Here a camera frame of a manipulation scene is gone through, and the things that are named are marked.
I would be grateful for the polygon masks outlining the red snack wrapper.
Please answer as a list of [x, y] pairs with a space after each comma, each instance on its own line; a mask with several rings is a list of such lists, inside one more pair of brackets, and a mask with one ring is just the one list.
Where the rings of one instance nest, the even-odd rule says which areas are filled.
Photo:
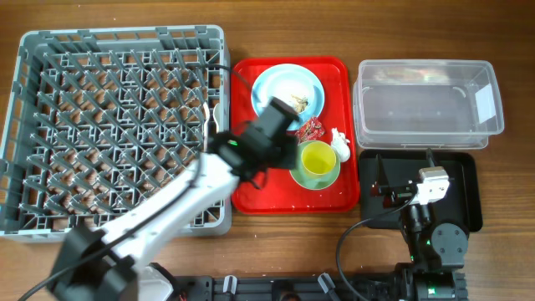
[[295, 135], [298, 137], [299, 143], [303, 143], [309, 140], [317, 140], [324, 134], [325, 129], [316, 116], [311, 117], [295, 133]]

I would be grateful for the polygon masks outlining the rice food scraps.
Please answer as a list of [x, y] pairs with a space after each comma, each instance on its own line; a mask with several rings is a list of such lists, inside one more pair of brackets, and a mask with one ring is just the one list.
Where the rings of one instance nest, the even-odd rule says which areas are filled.
[[298, 114], [303, 113], [308, 108], [308, 98], [305, 96], [291, 94], [289, 101], [290, 105]]

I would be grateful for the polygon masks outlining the yellow plastic cup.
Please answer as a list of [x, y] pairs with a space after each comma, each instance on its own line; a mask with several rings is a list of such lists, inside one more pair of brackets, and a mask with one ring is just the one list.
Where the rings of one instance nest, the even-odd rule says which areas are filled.
[[304, 142], [299, 158], [304, 175], [311, 179], [319, 179], [330, 174], [337, 163], [337, 156], [332, 147], [320, 140]]

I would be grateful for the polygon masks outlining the white tissue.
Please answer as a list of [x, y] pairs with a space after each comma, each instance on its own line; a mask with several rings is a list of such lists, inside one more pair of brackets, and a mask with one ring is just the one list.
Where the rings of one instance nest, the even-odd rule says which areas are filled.
[[331, 147], [338, 156], [341, 162], [346, 162], [351, 155], [349, 143], [350, 140], [346, 137], [344, 132], [338, 131], [337, 128], [331, 129], [332, 140], [330, 142]]

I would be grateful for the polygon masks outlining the white plastic spoon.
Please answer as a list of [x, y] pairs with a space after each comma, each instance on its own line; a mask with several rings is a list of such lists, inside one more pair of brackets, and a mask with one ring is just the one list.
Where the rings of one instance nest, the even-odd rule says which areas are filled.
[[216, 132], [221, 129], [221, 106], [216, 104], [213, 108], [213, 119], [216, 125]]

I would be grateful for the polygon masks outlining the light blue bowl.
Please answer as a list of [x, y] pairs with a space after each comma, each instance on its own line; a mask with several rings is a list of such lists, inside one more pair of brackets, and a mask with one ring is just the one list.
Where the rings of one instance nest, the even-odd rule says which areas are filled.
[[291, 94], [307, 97], [308, 106], [315, 96], [310, 80], [306, 76], [296, 72], [276, 73], [267, 85], [267, 92], [270, 97], [280, 99], [289, 106], [291, 106], [289, 101]]

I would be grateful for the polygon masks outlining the white plastic fork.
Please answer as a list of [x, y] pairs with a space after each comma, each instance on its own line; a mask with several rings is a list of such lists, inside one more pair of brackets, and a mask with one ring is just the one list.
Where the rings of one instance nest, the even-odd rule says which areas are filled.
[[203, 108], [204, 116], [205, 116], [205, 120], [204, 120], [203, 126], [202, 126], [202, 129], [203, 129], [203, 151], [207, 151], [208, 138], [209, 138], [209, 122], [210, 122], [210, 118], [211, 118], [211, 112], [210, 112], [209, 105], [208, 105], [207, 101], [204, 102], [204, 104], [202, 105], [202, 108]]

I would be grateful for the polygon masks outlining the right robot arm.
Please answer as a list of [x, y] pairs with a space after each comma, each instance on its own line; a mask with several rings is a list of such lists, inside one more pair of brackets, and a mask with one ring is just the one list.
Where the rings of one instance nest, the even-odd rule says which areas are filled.
[[376, 156], [377, 177], [371, 196], [383, 198], [383, 208], [400, 214], [410, 263], [398, 263], [389, 276], [390, 300], [460, 300], [456, 270], [463, 268], [469, 234], [456, 222], [440, 222], [432, 205], [443, 200], [450, 177], [432, 152], [429, 165], [419, 170], [418, 179], [401, 186], [389, 183], [382, 156]]

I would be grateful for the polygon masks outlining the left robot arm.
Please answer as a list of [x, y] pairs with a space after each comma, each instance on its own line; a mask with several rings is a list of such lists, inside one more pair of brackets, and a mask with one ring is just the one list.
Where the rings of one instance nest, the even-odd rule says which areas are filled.
[[268, 168], [291, 169], [297, 139], [287, 128], [298, 115], [274, 98], [240, 135], [213, 135], [179, 176], [133, 211], [99, 230], [85, 225], [64, 239], [45, 286], [58, 300], [166, 300], [171, 282], [150, 263], [196, 215], [228, 198]]

